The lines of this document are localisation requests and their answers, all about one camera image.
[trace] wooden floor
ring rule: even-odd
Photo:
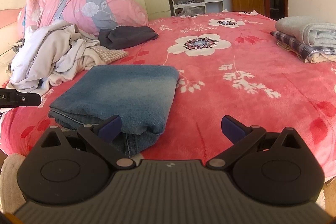
[[[336,179],[324,185],[325,210],[332,217],[336,217]]]

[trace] pink comforter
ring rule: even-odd
[[[146,159],[201,159],[231,146],[221,133],[228,114],[271,132],[294,127],[325,171],[336,175],[336,65],[304,64],[279,48],[274,21],[238,12],[152,21],[157,40],[127,49],[114,64],[174,66],[180,72],[164,134]],[[50,103],[83,76],[53,87],[38,108],[19,107],[1,124],[0,148],[26,155],[55,121]]]

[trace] white flower print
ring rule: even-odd
[[[152,21],[149,25],[155,25],[155,24],[158,24],[158,23],[160,23],[162,21],[164,21],[164,19],[156,19],[156,20]]]
[[[48,95],[52,94],[54,92],[54,90],[51,88],[47,93],[45,93],[44,95],[41,96],[41,104],[37,107],[37,108],[42,108],[44,107],[45,102],[48,99]]]
[[[202,24],[196,24],[196,22],[194,21],[194,17],[190,17],[190,19],[192,20],[192,22],[194,23],[194,25],[191,26],[190,28],[182,29],[182,30],[180,30],[180,32],[187,33],[189,31],[198,32],[198,31],[215,30],[215,29],[217,29],[217,27],[214,28],[214,27],[210,27],[210,26],[204,26]]]
[[[31,14],[31,20],[34,21],[34,22],[38,22],[39,19],[40,19],[40,9],[36,9]]]
[[[225,18],[225,19],[211,19],[209,20],[210,26],[224,26],[228,28],[237,28],[239,26],[245,25],[242,21],[235,21],[232,18]]]
[[[247,22],[247,23],[252,23],[252,24],[260,24],[260,25],[263,24],[263,23],[261,23],[261,22],[253,22],[253,21],[251,21],[251,20],[242,20],[242,22]]]
[[[226,64],[219,67],[219,70],[232,70],[234,72],[226,72],[223,75],[223,79],[227,81],[233,81],[232,86],[236,89],[243,88],[249,94],[256,94],[258,90],[263,90],[270,98],[279,98],[281,94],[272,89],[268,89],[263,84],[250,83],[247,80],[254,78],[254,75],[251,75],[249,72],[236,69],[235,57],[233,58],[233,64]]]
[[[160,29],[161,31],[164,31],[164,30],[171,31],[171,30],[172,30],[172,29],[170,29],[168,26],[165,26],[165,25],[161,25],[161,26],[159,27],[159,29]]]
[[[256,10],[253,10],[253,12],[239,12],[241,15],[250,15],[250,16],[257,16],[258,13]]]
[[[178,70],[182,78],[177,82],[176,88],[180,89],[181,93],[185,93],[188,89],[189,92],[194,93],[195,90],[201,90],[201,86],[205,85],[202,81],[189,81],[184,75],[184,70]]]
[[[168,48],[168,53],[179,54],[185,52],[188,56],[211,55],[216,49],[224,49],[231,47],[231,43],[221,40],[221,36],[217,34],[203,34],[199,37],[188,36],[175,40],[177,43]]]
[[[334,65],[332,65],[330,69],[336,74],[336,67]]]
[[[88,2],[82,7],[82,14],[85,17],[93,17],[99,11],[99,6],[94,2]]]

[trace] pillow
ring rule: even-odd
[[[134,0],[27,0],[17,21],[19,36],[22,37],[24,28],[41,28],[56,19],[76,24],[96,36],[100,29],[148,25],[146,11]]]

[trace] gray cloth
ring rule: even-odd
[[[119,26],[114,30],[101,29],[98,39],[100,45],[110,50],[134,47],[148,40],[157,39],[159,35],[150,27]]]
[[[336,24],[310,16],[279,19],[275,28],[309,46],[336,47]]]

